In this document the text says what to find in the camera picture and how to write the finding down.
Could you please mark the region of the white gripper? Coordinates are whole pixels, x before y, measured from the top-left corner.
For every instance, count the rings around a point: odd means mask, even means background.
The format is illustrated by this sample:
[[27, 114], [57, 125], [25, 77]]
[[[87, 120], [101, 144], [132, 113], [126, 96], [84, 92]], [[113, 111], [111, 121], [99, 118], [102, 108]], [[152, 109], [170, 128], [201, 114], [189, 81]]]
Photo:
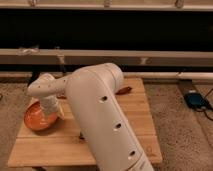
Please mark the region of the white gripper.
[[42, 97], [40, 99], [40, 106], [45, 115], [55, 113], [62, 120], [65, 119], [63, 109], [60, 107], [59, 101], [55, 95]]

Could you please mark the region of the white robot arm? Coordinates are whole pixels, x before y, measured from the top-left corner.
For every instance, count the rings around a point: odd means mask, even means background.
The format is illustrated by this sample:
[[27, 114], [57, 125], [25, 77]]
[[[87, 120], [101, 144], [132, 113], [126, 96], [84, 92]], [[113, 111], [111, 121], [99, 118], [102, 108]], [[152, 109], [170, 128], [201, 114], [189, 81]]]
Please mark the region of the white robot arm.
[[124, 76], [113, 63], [82, 67], [56, 79], [43, 74], [28, 87], [45, 114], [57, 112], [63, 93], [100, 171], [154, 171], [115, 94]]

